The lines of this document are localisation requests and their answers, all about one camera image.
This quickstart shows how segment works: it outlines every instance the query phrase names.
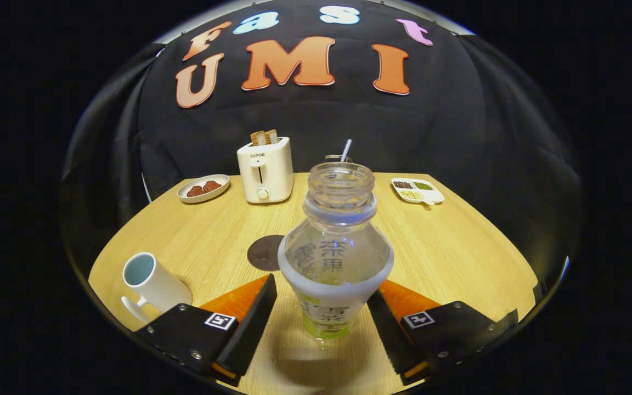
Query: bottle neck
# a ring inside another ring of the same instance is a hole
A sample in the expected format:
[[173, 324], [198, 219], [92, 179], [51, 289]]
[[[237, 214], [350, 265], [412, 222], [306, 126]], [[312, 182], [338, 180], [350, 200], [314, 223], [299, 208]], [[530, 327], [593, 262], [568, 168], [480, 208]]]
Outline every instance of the bottle neck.
[[331, 233], [363, 227], [376, 212], [373, 187], [369, 168], [346, 162], [321, 163], [309, 172], [304, 212], [312, 223]]

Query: plastic bottle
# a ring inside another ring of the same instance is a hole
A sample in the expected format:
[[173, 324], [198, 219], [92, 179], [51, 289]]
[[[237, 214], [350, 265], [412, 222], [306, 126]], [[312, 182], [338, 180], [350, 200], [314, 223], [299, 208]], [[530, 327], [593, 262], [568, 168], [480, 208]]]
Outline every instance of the plastic bottle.
[[306, 219], [279, 245], [279, 269], [299, 298], [306, 330], [346, 334], [394, 263], [389, 241], [369, 222], [374, 175], [362, 165], [326, 162], [309, 173]]

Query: orange letter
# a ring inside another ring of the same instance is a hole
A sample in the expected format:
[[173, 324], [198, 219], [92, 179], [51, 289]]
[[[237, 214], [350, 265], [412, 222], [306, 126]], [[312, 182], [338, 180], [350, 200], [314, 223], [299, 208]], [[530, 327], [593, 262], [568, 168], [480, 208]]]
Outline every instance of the orange letter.
[[190, 108], [200, 105], [211, 96], [216, 85], [218, 61], [221, 59], [223, 59], [223, 53], [216, 53], [216, 55], [201, 62], [201, 65], [204, 66], [204, 85], [196, 93], [191, 92], [191, 73], [196, 70], [196, 65], [191, 65], [177, 73], [175, 76], [177, 78], [177, 104], [180, 107]]
[[187, 52], [187, 54], [185, 55], [185, 57], [182, 58], [182, 60], [187, 60], [191, 58], [191, 56], [194, 56], [198, 54], [199, 52], [202, 52], [204, 49], [208, 48], [208, 43], [206, 42], [207, 41], [213, 42], [213, 40], [216, 40], [216, 37], [218, 37], [218, 35], [221, 34], [221, 29], [225, 29], [226, 27], [229, 27], [229, 26], [230, 26], [230, 21], [224, 22], [214, 27], [213, 29], [206, 30], [206, 32], [201, 33], [195, 38], [192, 38], [189, 52]]
[[374, 87], [382, 92], [408, 95], [411, 90], [404, 83], [404, 59], [409, 54], [380, 43], [373, 44], [372, 49], [379, 53], [379, 78], [374, 82]]
[[246, 47], [252, 57], [248, 80], [242, 87], [246, 91], [267, 88], [270, 78], [265, 77], [265, 67], [278, 84], [284, 85], [299, 64], [299, 74], [294, 77], [297, 85], [331, 85], [336, 78], [328, 73], [328, 49], [335, 42], [329, 37], [306, 37], [290, 53], [275, 40], [252, 43]]

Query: striped straw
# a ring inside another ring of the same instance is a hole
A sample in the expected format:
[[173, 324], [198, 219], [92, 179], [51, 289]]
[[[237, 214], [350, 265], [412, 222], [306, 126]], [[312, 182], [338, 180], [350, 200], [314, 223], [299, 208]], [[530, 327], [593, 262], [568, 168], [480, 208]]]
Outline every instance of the striped straw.
[[348, 150], [351, 149], [351, 143], [353, 141], [348, 139], [348, 141], [346, 142], [346, 149], [343, 150], [343, 155], [341, 155], [341, 162], [344, 162], [346, 160], [346, 157], [348, 156]]

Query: round coaster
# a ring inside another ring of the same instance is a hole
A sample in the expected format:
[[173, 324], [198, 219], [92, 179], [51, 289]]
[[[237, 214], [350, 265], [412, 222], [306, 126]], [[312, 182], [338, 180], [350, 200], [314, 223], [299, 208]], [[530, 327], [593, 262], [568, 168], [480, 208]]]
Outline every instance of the round coaster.
[[270, 235], [255, 240], [248, 249], [248, 262], [260, 270], [279, 270], [277, 251], [283, 235]]

